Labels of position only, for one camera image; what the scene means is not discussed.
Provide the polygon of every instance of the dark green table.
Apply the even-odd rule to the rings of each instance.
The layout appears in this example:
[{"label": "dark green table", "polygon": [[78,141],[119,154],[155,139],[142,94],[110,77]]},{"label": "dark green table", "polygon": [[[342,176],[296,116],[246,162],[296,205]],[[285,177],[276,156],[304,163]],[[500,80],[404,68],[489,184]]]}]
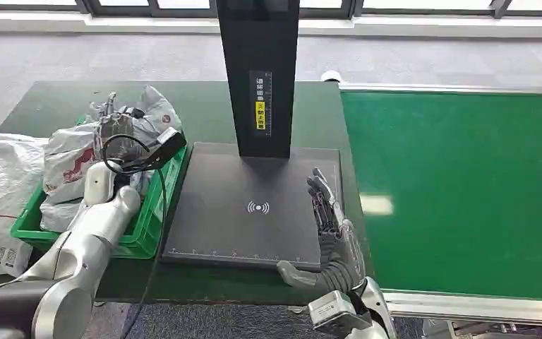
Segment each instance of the dark green table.
[{"label": "dark green table", "polygon": [[[119,104],[132,105],[146,82],[39,82],[26,93],[0,133],[48,137],[61,127],[73,126],[90,102],[104,102],[111,91]],[[189,142],[235,143],[227,83],[151,82],[173,104]],[[344,204],[365,241],[359,193],[339,89],[332,83],[297,83],[292,145],[340,150]],[[367,260],[371,272],[370,260]],[[114,259],[109,264],[98,299],[136,301],[144,290],[151,261]],[[274,270],[245,270],[180,264],[159,264],[150,299],[190,302],[245,302],[305,304],[310,295],[294,292]]]}]

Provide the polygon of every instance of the wireless symbol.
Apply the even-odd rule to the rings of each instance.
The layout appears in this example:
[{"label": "wireless symbol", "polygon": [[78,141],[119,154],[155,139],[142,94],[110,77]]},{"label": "wireless symbol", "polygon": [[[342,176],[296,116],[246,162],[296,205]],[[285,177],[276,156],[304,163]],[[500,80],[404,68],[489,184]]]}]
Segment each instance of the wireless symbol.
[{"label": "wireless symbol", "polygon": [[251,201],[246,206],[246,210],[250,214],[254,214],[254,213],[267,214],[267,213],[269,213],[269,203],[264,203],[262,205],[258,205],[258,204]]}]

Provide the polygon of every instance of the yellow label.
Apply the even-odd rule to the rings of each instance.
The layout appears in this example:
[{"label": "yellow label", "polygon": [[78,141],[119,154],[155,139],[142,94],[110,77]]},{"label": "yellow label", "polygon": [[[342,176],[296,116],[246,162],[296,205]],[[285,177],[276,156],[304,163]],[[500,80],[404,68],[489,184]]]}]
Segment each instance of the yellow label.
[{"label": "yellow label", "polygon": [[254,107],[256,129],[265,129],[265,102],[256,101]]}]

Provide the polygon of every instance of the black platform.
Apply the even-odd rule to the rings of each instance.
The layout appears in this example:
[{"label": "black platform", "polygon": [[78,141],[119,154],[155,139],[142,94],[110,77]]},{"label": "black platform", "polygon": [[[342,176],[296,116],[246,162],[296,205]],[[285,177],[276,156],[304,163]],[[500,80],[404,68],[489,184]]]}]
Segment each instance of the black platform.
[{"label": "black platform", "polygon": [[319,269],[306,177],[319,167],[341,201],[337,150],[292,148],[289,159],[239,157],[237,145],[194,143],[164,261]]}]

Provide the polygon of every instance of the gray robot glove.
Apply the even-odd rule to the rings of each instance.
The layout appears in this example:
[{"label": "gray robot glove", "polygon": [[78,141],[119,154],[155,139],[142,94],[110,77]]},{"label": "gray robot glove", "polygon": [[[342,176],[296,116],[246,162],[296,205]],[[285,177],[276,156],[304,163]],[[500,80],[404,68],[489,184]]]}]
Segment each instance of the gray robot glove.
[{"label": "gray robot glove", "polygon": [[288,261],[277,263],[277,270],[286,284],[297,288],[320,293],[333,290],[349,292],[360,285],[365,276],[364,259],[354,226],[345,218],[339,201],[335,200],[318,168],[306,182],[317,222],[321,271],[298,270]]}]

